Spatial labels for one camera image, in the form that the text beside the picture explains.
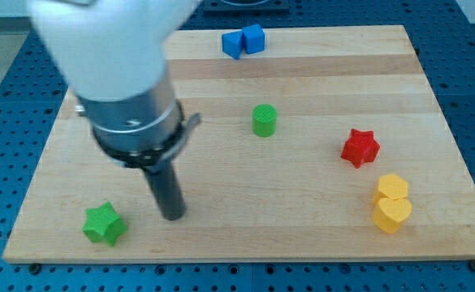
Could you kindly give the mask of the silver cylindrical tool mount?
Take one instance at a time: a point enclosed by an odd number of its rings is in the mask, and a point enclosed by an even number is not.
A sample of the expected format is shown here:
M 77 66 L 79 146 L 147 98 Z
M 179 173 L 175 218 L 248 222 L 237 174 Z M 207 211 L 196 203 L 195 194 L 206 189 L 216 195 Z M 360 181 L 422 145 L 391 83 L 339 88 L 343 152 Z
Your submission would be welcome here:
M 118 101 L 77 97 L 98 146 L 127 168 L 157 173 L 180 154 L 201 115 L 184 115 L 165 70 L 151 89 Z

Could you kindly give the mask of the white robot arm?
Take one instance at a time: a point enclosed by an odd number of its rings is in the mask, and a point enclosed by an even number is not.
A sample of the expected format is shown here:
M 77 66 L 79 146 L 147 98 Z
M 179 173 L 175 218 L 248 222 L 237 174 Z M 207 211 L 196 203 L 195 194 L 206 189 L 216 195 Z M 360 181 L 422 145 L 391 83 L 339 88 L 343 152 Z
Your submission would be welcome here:
M 201 116 L 184 116 L 171 84 L 167 37 L 198 0 L 29 1 L 28 13 L 74 91 L 97 144 L 145 173 L 162 216 L 186 211 L 172 161 Z

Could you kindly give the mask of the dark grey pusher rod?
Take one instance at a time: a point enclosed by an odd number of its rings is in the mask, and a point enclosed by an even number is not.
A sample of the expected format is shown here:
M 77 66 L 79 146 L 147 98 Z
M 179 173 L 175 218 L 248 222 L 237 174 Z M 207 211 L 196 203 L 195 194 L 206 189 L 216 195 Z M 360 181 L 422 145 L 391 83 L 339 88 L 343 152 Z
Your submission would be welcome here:
M 143 171 L 161 215 L 168 221 L 180 219 L 186 212 L 186 204 L 173 165 L 167 163 L 160 170 L 144 168 Z

